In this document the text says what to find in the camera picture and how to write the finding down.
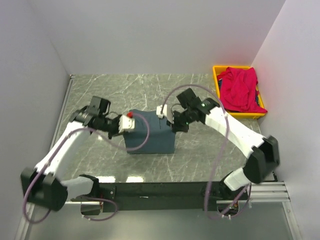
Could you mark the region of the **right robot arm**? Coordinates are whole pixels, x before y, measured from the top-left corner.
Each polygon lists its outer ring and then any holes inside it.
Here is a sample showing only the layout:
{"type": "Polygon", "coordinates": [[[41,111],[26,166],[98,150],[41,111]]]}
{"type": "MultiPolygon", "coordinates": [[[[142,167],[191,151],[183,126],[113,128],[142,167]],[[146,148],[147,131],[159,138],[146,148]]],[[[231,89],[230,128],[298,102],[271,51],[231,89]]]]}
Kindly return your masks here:
{"type": "Polygon", "coordinates": [[[173,132],[188,132],[193,122],[216,130],[233,143],[246,157],[246,163],[223,180],[219,187],[222,198],[230,200],[237,190],[250,183],[260,184],[280,165],[279,144],[275,137],[265,137],[242,124],[226,112],[221,103],[208,97],[201,100],[191,88],[176,97],[184,109],[174,111],[167,124],[173,132]]]}

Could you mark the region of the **blue-grey t-shirt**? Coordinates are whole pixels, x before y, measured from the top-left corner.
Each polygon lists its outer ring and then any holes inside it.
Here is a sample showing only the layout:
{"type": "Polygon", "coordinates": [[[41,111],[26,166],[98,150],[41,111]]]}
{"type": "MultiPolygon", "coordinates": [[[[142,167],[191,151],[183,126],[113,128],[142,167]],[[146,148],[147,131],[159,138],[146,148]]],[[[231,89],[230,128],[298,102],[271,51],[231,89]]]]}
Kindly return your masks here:
{"type": "MultiPolygon", "coordinates": [[[[173,154],[175,152],[176,134],[167,125],[167,119],[158,118],[155,111],[141,111],[132,109],[132,113],[140,114],[149,124],[149,138],[145,145],[128,154],[173,154]]],[[[134,117],[135,128],[133,131],[123,134],[125,147],[134,148],[141,145],[147,136],[147,127],[143,119],[134,117]]]]}

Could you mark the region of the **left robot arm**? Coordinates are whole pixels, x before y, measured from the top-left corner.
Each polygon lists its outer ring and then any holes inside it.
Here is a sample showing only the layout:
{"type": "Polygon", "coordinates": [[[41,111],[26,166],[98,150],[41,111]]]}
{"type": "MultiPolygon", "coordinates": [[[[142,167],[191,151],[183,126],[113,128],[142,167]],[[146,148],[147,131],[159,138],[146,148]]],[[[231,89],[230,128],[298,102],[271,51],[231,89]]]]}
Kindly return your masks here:
{"type": "Polygon", "coordinates": [[[65,202],[77,197],[84,196],[88,201],[100,197],[97,177],[82,174],[66,181],[61,178],[78,148],[91,134],[98,131],[112,136],[118,134],[121,117],[107,117],[110,105],[109,100],[93,96],[89,105],[72,113],[63,134],[49,153],[34,168],[22,171],[20,179],[24,204],[32,203],[57,212],[65,202]]]}

